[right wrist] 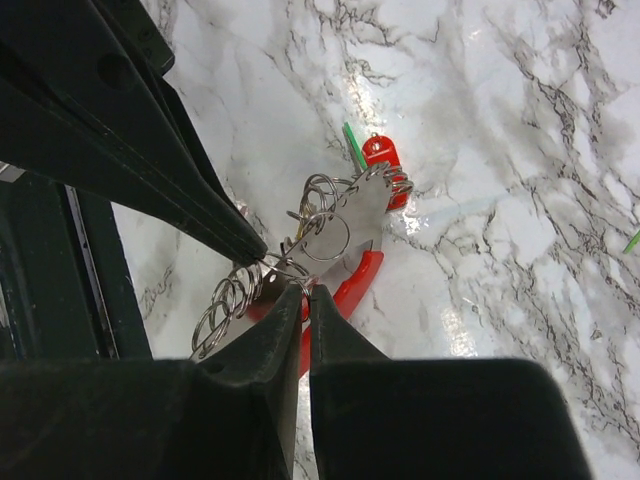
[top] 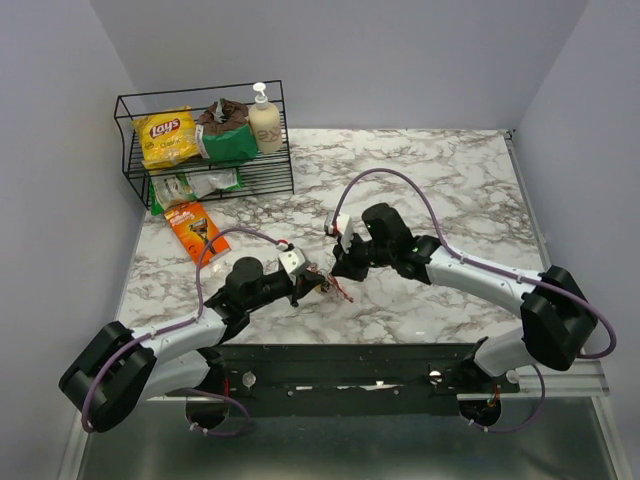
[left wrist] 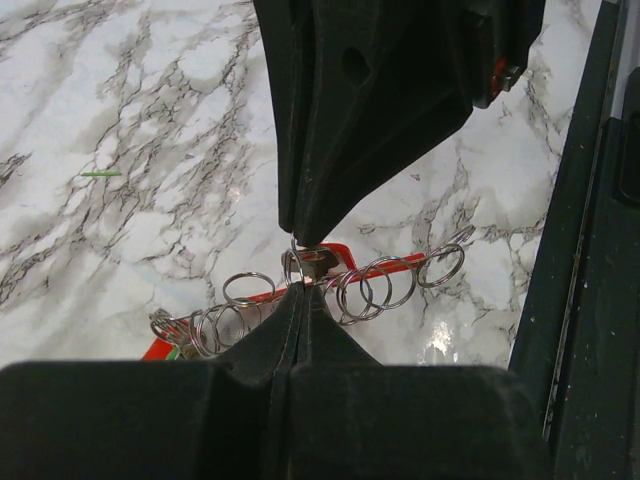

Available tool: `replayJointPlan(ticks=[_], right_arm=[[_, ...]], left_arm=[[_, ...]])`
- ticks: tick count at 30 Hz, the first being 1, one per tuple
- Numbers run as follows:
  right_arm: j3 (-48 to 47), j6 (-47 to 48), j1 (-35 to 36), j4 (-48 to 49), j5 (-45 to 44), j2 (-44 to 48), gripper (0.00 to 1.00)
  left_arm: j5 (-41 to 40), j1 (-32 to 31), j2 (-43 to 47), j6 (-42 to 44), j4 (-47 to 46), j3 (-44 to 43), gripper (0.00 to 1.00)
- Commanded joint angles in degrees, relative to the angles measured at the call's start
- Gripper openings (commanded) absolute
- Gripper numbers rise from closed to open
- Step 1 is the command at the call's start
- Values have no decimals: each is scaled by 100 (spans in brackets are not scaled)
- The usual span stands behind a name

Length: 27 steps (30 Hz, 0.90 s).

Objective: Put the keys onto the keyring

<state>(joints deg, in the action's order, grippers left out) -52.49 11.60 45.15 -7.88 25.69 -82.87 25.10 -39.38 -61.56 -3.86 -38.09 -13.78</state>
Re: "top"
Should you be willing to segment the metal key organizer red handle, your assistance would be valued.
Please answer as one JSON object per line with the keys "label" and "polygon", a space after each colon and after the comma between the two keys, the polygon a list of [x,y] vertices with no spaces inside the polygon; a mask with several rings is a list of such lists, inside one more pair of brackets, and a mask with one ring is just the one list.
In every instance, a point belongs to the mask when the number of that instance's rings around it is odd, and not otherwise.
{"label": "metal key organizer red handle", "polygon": [[331,295],[336,298],[340,298],[349,303],[354,303],[354,298],[349,295],[344,288],[339,284],[338,280],[328,271],[319,269],[316,265],[312,264],[308,270],[312,273],[321,275],[324,280],[320,285],[316,286],[314,290],[323,295]]}

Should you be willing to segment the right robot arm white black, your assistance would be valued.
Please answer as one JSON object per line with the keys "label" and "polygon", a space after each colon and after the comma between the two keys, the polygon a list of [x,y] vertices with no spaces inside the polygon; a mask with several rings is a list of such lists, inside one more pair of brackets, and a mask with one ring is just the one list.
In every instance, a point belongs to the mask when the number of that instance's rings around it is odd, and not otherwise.
{"label": "right robot arm white black", "polygon": [[464,357],[460,379],[471,391],[483,391],[496,377],[522,366],[568,370],[596,327],[581,290],[560,267],[525,272],[454,256],[440,239],[413,235],[386,203],[368,208],[362,219],[367,240],[354,232],[348,215],[328,214],[325,232],[337,240],[333,276],[362,282],[370,269],[390,267],[405,279],[469,293],[520,319],[520,326],[506,334],[481,338]]}

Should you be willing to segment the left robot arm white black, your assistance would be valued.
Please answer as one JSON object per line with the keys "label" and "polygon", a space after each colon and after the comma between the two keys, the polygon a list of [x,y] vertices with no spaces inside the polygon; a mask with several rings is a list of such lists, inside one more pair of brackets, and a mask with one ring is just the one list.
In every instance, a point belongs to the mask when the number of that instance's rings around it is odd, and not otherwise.
{"label": "left robot arm white black", "polygon": [[121,423],[144,399],[175,390],[214,393],[220,368],[202,350],[236,337],[252,312],[286,298],[296,306],[324,281],[295,252],[282,254],[279,269],[266,274],[253,257],[236,261],[224,285],[201,309],[155,327],[105,325],[61,376],[58,387],[91,432]]}

